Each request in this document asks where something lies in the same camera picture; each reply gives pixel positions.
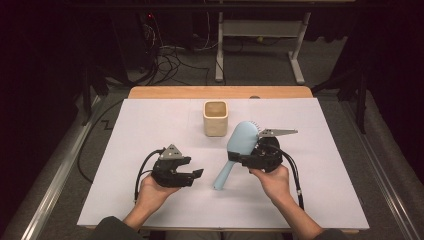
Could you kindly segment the white paper sheet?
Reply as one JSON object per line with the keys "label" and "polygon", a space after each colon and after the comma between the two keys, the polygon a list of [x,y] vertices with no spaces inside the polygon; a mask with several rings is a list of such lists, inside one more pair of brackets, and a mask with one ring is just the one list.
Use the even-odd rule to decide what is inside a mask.
{"label": "white paper sheet", "polygon": [[[252,121],[285,129],[281,148],[295,161],[304,208],[320,226],[365,230],[369,224],[317,99],[230,99],[228,127]],[[222,190],[213,183],[227,161],[226,137],[203,130],[201,99],[129,99],[121,107],[78,223],[92,227],[107,216],[124,218],[134,206],[140,167],[151,168],[155,150],[175,145],[191,157],[184,171],[203,174],[166,200],[148,228],[275,230],[288,224],[247,168],[235,165]]]}

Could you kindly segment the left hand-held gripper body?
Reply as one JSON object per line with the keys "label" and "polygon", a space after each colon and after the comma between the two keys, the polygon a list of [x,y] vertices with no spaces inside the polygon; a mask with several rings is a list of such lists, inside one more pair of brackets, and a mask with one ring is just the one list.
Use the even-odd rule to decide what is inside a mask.
{"label": "left hand-held gripper body", "polygon": [[177,171],[179,159],[183,156],[180,150],[170,144],[155,162],[151,176],[162,187],[180,188],[190,187],[194,180],[189,180],[190,173],[180,173]]}

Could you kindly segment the person's left hand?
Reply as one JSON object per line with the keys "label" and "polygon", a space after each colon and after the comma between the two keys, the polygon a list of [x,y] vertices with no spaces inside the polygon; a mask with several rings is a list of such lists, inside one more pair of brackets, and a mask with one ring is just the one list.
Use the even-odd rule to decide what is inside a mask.
{"label": "person's left hand", "polygon": [[135,211],[138,216],[148,217],[155,213],[178,188],[160,186],[151,175],[141,181]]}

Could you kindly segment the white metal desk frame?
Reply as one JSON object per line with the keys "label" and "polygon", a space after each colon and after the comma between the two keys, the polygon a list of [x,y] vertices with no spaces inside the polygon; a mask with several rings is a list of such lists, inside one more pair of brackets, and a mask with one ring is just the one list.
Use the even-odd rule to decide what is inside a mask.
{"label": "white metal desk frame", "polygon": [[297,21],[273,21],[273,20],[225,20],[223,13],[218,18],[217,54],[215,63],[215,80],[224,80],[224,52],[223,39],[225,36],[232,37],[271,37],[271,38],[295,38],[296,45],[293,51],[287,53],[296,83],[304,85],[298,55],[306,34],[311,17],[310,12],[303,15],[302,20]]}

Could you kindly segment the black metal stand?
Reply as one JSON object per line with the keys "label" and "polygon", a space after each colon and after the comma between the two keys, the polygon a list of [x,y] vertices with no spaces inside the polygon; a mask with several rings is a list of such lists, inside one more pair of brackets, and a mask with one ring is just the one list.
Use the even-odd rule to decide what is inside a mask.
{"label": "black metal stand", "polygon": [[324,89],[337,89],[339,101],[356,101],[355,123],[362,134],[365,134],[365,110],[367,78],[359,68],[346,70],[331,76],[328,80],[311,88],[313,94]]}
{"label": "black metal stand", "polygon": [[99,66],[87,65],[82,71],[82,107],[84,111],[83,125],[86,126],[92,116],[93,107],[91,91],[98,96],[107,96],[109,88],[106,77]]}

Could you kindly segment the beige square cup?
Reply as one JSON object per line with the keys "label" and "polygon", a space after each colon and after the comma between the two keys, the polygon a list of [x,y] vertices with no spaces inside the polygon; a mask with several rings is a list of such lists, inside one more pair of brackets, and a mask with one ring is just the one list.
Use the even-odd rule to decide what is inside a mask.
{"label": "beige square cup", "polygon": [[223,137],[228,128],[228,106],[225,101],[206,101],[203,107],[204,133],[208,137]]}

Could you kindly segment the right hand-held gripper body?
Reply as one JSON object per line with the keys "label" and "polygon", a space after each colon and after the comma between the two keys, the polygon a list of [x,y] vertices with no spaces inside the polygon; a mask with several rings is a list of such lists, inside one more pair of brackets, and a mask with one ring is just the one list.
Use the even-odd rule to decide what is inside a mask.
{"label": "right hand-held gripper body", "polygon": [[294,172],[297,166],[293,158],[280,148],[277,136],[295,134],[297,130],[264,129],[258,134],[258,141],[249,155],[239,155],[239,162],[248,168],[274,171],[286,159]]}

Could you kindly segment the dark computer tower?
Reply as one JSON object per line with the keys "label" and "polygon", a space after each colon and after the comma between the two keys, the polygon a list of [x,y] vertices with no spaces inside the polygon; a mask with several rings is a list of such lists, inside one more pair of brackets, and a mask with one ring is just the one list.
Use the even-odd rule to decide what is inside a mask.
{"label": "dark computer tower", "polygon": [[137,13],[111,15],[119,49],[127,70],[147,70],[153,66],[151,43],[146,39],[148,27]]}

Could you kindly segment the aluminium floor rail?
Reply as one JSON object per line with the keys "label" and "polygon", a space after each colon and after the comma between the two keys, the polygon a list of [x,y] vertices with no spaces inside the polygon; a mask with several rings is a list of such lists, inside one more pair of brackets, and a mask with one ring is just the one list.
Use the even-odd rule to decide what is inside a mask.
{"label": "aluminium floor rail", "polygon": [[83,141],[104,103],[104,97],[95,96],[89,103],[92,114],[85,119],[81,109],[82,100],[77,101],[80,112],[35,179],[0,240],[37,240],[41,236],[72,172]]}
{"label": "aluminium floor rail", "polygon": [[351,109],[350,104],[347,102],[341,102],[341,106],[350,123],[353,125],[356,135],[360,139],[377,185],[379,186],[385,202],[405,240],[424,240],[424,237],[419,235],[418,228],[412,222],[411,216],[408,214],[405,204],[396,192],[393,184],[390,182],[390,179],[381,165],[380,159],[373,150],[367,136],[359,130],[356,123],[355,113]]}

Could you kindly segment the person's right hand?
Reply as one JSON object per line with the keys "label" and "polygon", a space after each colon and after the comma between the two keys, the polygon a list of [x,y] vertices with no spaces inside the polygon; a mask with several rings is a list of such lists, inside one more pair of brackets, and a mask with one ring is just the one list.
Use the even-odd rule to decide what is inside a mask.
{"label": "person's right hand", "polygon": [[269,173],[258,169],[250,169],[249,172],[259,179],[265,194],[274,204],[280,205],[292,199],[289,172],[285,166],[280,165]]}

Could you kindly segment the light blue hairbrush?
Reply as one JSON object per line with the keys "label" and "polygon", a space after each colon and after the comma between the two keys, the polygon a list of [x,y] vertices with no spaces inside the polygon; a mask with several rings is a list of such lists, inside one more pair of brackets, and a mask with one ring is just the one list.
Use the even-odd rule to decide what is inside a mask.
{"label": "light blue hairbrush", "polygon": [[[234,129],[229,141],[227,143],[227,157],[228,151],[237,152],[242,155],[250,155],[259,139],[260,128],[252,121],[242,121]],[[216,177],[213,188],[215,190],[222,190],[224,184],[234,166],[237,162],[227,161],[220,173]]]}

